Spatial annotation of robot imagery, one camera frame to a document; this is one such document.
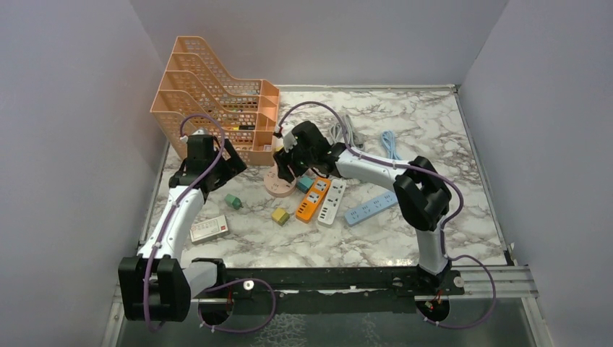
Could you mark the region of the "green plug adapter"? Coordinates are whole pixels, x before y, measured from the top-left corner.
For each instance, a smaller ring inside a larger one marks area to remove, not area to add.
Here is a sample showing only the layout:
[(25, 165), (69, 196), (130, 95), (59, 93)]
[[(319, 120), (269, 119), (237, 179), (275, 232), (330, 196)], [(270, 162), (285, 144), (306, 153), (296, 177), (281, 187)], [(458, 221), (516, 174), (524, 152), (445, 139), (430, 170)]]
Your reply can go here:
[(235, 195), (227, 194), (224, 197), (224, 201), (226, 202), (227, 206), (233, 208), (234, 210), (239, 210), (243, 208), (243, 202)]

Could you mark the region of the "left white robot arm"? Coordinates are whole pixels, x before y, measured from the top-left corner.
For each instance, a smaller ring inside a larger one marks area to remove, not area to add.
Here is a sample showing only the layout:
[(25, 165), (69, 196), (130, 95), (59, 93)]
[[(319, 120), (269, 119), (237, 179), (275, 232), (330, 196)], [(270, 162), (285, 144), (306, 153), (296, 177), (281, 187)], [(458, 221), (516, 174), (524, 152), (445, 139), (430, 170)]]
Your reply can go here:
[(145, 244), (121, 260), (119, 286), (128, 320), (143, 321), (155, 332), (166, 322), (182, 322), (191, 300), (204, 291), (224, 293), (227, 277), (216, 260), (180, 266), (180, 256), (209, 193), (246, 170), (225, 137), (195, 132), (187, 137), (187, 156), (168, 182), (160, 220)]

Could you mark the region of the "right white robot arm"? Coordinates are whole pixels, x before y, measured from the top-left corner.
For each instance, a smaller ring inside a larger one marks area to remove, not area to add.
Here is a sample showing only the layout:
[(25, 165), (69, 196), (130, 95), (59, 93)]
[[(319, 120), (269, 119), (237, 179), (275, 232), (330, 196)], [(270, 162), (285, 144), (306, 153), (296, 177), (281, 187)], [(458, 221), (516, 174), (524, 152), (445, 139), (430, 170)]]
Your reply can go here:
[(348, 147), (330, 144), (318, 127), (303, 121), (287, 134), (276, 127), (274, 136), (283, 148), (274, 153), (278, 177), (290, 181), (314, 169), (323, 176), (358, 179), (393, 192), (405, 221), (416, 231), (419, 248), (417, 284), (435, 294), (446, 284), (451, 261), (445, 256), (442, 229), (452, 194), (432, 163), (418, 156), (409, 162), (393, 161)]

